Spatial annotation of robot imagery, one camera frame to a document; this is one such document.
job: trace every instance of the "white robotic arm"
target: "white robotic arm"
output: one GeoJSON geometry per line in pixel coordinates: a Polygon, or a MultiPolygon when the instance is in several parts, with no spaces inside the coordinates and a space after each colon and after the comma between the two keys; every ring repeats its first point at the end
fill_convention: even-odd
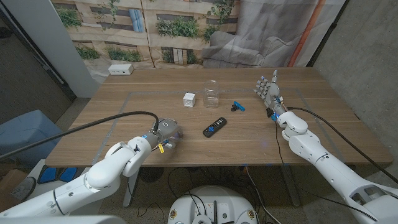
{"type": "Polygon", "coordinates": [[[152,148],[166,139],[171,142],[170,137],[182,135],[182,130],[174,120],[163,119],[159,123],[156,132],[149,131],[127,144],[115,144],[104,160],[87,173],[0,213],[0,218],[68,215],[84,205],[112,195],[120,186],[120,174],[132,176],[138,172],[152,148]]]}
{"type": "Polygon", "coordinates": [[[398,190],[363,179],[330,154],[321,145],[319,138],[308,130],[308,124],[293,112],[287,111],[279,95],[276,77],[277,71],[274,72],[271,84],[267,84],[269,83],[267,79],[262,77],[262,81],[257,82],[258,89],[254,92],[264,100],[268,116],[277,121],[280,127],[285,128],[282,136],[289,142],[290,149],[314,165],[347,205],[363,212],[351,209],[360,223],[375,223],[375,220],[398,218],[398,190]]]}

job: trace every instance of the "glass jar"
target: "glass jar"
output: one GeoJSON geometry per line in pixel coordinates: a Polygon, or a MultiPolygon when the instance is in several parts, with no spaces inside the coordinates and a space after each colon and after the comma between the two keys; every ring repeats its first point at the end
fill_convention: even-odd
{"type": "Polygon", "coordinates": [[[203,104],[207,108],[218,107],[218,95],[220,93],[220,85],[217,81],[208,80],[205,82],[205,89],[203,92],[203,104]]]}

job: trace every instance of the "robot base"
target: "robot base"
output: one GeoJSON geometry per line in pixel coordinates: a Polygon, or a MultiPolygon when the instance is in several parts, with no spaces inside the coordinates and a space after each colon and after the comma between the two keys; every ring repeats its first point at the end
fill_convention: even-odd
{"type": "Polygon", "coordinates": [[[217,185],[201,186],[185,193],[173,203],[168,217],[168,224],[257,223],[253,206],[248,200],[231,189],[217,185]]]}

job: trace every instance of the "black remote control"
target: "black remote control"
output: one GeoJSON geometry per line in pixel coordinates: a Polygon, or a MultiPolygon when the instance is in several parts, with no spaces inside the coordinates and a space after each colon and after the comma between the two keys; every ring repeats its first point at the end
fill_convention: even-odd
{"type": "Polygon", "coordinates": [[[210,138],[214,133],[216,133],[220,128],[222,128],[226,124],[226,120],[223,117],[218,118],[213,124],[203,130],[203,134],[210,138]]]}

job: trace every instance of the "wooden table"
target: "wooden table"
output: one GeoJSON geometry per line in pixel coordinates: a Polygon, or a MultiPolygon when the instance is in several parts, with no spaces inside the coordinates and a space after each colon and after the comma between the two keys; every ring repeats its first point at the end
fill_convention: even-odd
{"type": "MultiPolygon", "coordinates": [[[[135,70],[129,76],[109,76],[71,128],[122,112],[150,111],[158,117],[177,120],[183,128],[184,140],[164,154],[154,151],[144,166],[281,165],[275,123],[267,118],[263,101],[252,91],[262,75],[271,79],[273,71],[273,68],[135,70]],[[203,84],[211,79],[220,83],[218,108],[203,106],[203,84]],[[187,91],[196,93],[193,108],[183,105],[187,91]],[[233,101],[241,103],[245,112],[232,112],[233,101]],[[204,137],[202,131],[221,116],[228,120],[227,125],[213,137],[204,137]]],[[[316,112],[374,161],[392,162],[388,150],[316,70],[278,68],[278,74],[286,106],[316,112]]],[[[368,163],[327,125],[303,111],[294,112],[337,158],[347,164],[368,163]]],[[[92,166],[117,142],[127,142],[146,133],[153,121],[150,116],[128,116],[65,136],[45,163],[52,167],[92,166]]],[[[282,129],[278,131],[285,163],[309,165],[289,149],[288,142],[280,135],[282,129]]]]}

